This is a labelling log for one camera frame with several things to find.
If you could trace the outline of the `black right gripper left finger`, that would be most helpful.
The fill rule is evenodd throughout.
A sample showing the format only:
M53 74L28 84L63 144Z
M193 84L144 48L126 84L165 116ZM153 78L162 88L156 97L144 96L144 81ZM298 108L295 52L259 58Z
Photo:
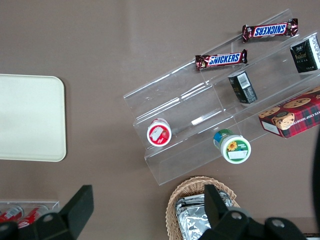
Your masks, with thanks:
M76 240L94 211L93 186L83 185L59 212L50 212L18 228L13 221L0 224L2 240Z

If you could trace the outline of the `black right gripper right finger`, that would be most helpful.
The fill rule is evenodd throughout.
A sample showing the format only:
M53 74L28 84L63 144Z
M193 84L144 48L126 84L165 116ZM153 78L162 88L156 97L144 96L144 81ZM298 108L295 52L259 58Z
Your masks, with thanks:
M214 185L204 187L204 209L210 229L201 240L305 240L306 236L291 221L270 217L263 224L247 216L242 208L225 205Z

